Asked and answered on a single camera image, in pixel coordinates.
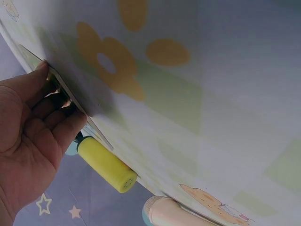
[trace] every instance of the green square pattern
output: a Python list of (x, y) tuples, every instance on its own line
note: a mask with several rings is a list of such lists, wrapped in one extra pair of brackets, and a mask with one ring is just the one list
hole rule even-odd
[(198, 162), (193, 159), (193, 156), (186, 156), (181, 151), (176, 150), (159, 138), (158, 146), (164, 158), (171, 161), (191, 176), (197, 174)]
[(145, 92), (144, 104), (174, 123), (199, 134), (201, 87), (146, 62), (136, 62), (136, 79)]
[(241, 191), (236, 196), (234, 196), (234, 201), (239, 203), (242, 206), (245, 206), (253, 213), (258, 214), (262, 217), (268, 217), (271, 215), (278, 214), (278, 212), (268, 204), (263, 203), (253, 195)]
[(264, 175), (301, 195), (301, 139), (293, 140), (280, 156), (265, 169)]

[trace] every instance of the yellow cylinder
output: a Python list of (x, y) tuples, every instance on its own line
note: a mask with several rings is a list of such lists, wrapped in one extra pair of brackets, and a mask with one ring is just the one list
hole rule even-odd
[(77, 147), (79, 155), (120, 193), (136, 182), (137, 174), (92, 137), (85, 137)]

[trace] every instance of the cartoon print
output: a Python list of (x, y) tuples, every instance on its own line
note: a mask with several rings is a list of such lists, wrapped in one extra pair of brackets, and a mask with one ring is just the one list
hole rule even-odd
[(4, 6), (4, 8), (7, 11), (8, 15), (14, 21), (17, 21), (17, 18), (19, 18), (19, 13), (18, 13), (17, 9), (15, 8), (15, 5), (13, 4), (12, 0), (1, 0), (1, 5)]
[(211, 194), (198, 189), (191, 188), (186, 185), (180, 184), (181, 188), (184, 189), (188, 194), (190, 194), (195, 200), (201, 203), (204, 207), (210, 210), (212, 213), (221, 217), (222, 219), (228, 221), (229, 223), (241, 225), (241, 226), (250, 226), (249, 222), (253, 221), (245, 215), (238, 212), (236, 209), (222, 204), (219, 200), (214, 198)]

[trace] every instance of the finger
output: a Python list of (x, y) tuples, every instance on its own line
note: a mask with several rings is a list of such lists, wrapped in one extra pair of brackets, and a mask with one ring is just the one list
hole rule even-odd
[(26, 103), (32, 108), (34, 107), (41, 99), (47, 96), (50, 93), (54, 93), (56, 91), (55, 84), (51, 81), (47, 81), (46, 84), (40, 89), (32, 98), (30, 98)]
[[(32, 149), (32, 154), (35, 156), (42, 154), (57, 170), (62, 153), (59, 151), (60, 148), (57, 143), (54, 142), (52, 132), (46, 127), (45, 123), (39, 118), (32, 118), (26, 122), (23, 133), (23, 141), (28, 139), (36, 147), (36, 149)], [(34, 158), (34, 160), (37, 159), (38, 162), (36, 163), (41, 164), (41, 159)]]
[(21, 127), (24, 126), (26, 120), (30, 117), (32, 114), (32, 110), (29, 108), (29, 106), (25, 103), (23, 103), (23, 110), (21, 115)]
[(33, 116), (43, 120), (53, 111), (60, 109), (66, 102), (66, 96), (60, 93), (52, 94), (37, 103), (37, 105), (32, 109), (32, 114)]
[(87, 117), (84, 113), (75, 112), (52, 130), (53, 137), (56, 139), (63, 153), (65, 153), (86, 122)]
[(35, 71), (4, 80), (1, 85), (11, 88), (23, 101), (27, 101), (44, 86), (47, 76), (48, 64), (42, 61)]
[(72, 115), (75, 111), (76, 111), (76, 107), (74, 105), (70, 105), (68, 107), (61, 108), (57, 111), (52, 112), (44, 120), (44, 123), (50, 130), (53, 130), (60, 122), (62, 122), (67, 117)]

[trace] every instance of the white star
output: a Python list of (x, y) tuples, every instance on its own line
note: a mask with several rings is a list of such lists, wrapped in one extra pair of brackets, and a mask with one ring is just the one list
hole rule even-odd
[[(47, 214), (50, 214), (50, 211), (49, 211), (49, 205), (51, 203), (52, 199), (47, 199), (45, 194), (43, 193), (42, 196), (41, 196), (41, 199), (39, 201), (36, 202), (37, 206), (39, 207), (40, 209), (40, 216), (43, 214), (43, 213), (47, 213)], [(47, 202), (46, 204), (46, 210), (45, 209), (42, 209), (42, 206), (41, 206), (41, 203), (42, 202)]]
[(80, 218), (80, 215), (79, 215), (80, 211), (81, 211), (80, 209), (77, 209), (75, 206), (73, 206), (72, 210), (69, 211), (72, 214), (72, 219)]

